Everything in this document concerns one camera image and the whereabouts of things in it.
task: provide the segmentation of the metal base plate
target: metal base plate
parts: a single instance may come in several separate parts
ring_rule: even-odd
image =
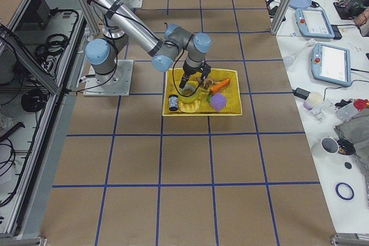
[[[130,9],[140,9],[142,8],[142,3],[144,2],[144,0],[134,0],[132,2],[129,2],[127,4],[127,6],[130,8]]]
[[[122,78],[120,78],[114,85],[110,86],[98,86],[99,83],[95,78],[89,78],[86,82],[86,88],[91,88],[93,86],[98,86],[96,88],[92,88],[91,90],[85,90],[83,94],[85,96],[129,96],[129,91],[131,88],[131,79],[132,79],[132,71],[133,71],[133,60],[118,60],[118,67],[116,71],[122,74]],[[95,74],[92,66],[90,67],[90,71],[88,74]]]

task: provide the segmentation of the yellow basket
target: yellow basket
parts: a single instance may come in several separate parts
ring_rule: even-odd
[[[182,79],[183,69],[174,69],[174,80],[177,88],[179,89],[179,83]],[[190,81],[195,81],[200,77],[201,73],[196,73],[190,77]],[[228,86],[222,88],[219,92],[227,98],[227,105],[219,112],[217,112],[207,101],[206,98],[209,94],[209,90],[199,88],[199,100],[200,108],[195,113],[185,113],[178,109],[175,112],[169,110],[169,95],[177,94],[172,77],[172,69],[167,71],[165,81],[165,95],[163,101],[163,116],[235,116],[242,115],[240,90],[238,85],[237,71],[229,69],[212,69],[209,74],[214,81],[219,82],[224,79],[231,79]]]

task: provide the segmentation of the blue plate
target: blue plate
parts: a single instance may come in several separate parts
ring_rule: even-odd
[[[305,9],[310,7],[310,5],[311,0],[291,0],[291,2],[289,3],[289,6],[294,9],[297,8]]]

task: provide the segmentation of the yellow object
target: yellow object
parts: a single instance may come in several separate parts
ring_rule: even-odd
[[[182,112],[185,113],[194,113],[197,112],[198,109],[200,109],[201,101],[196,99],[191,104],[184,104],[182,101],[178,101],[178,107]]]
[[[191,104],[193,102],[195,102],[195,100],[198,98],[198,94],[200,92],[200,88],[198,88],[196,90],[198,86],[198,82],[197,81],[189,81],[187,82],[187,84],[184,86],[183,89],[179,89],[179,92],[182,94],[182,95],[191,95],[189,97],[185,97],[185,96],[182,96],[182,95],[178,95],[178,100],[181,101],[183,104]]]
[[[179,89],[179,83],[182,79],[183,69],[174,69],[174,80],[177,88]],[[190,81],[195,81],[196,78],[200,77],[201,73],[196,73],[191,75]],[[240,90],[238,85],[238,76],[236,70],[229,69],[212,69],[209,74],[216,82],[221,82],[227,78],[231,79],[228,86],[222,88],[219,92],[227,98],[227,105],[219,112],[217,112],[207,101],[206,97],[209,91],[199,90],[199,109],[194,113],[185,113],[180,110],[180,108],[171,112],[169,110],[169,98],[171,94],[177,94],[178,92],[174,88],[172,69],[169,69],[165,77],[165,92],[164,92],[164,102],[163,102],[163,116],[235,116],[242,115],[242,106],[240,98]]]

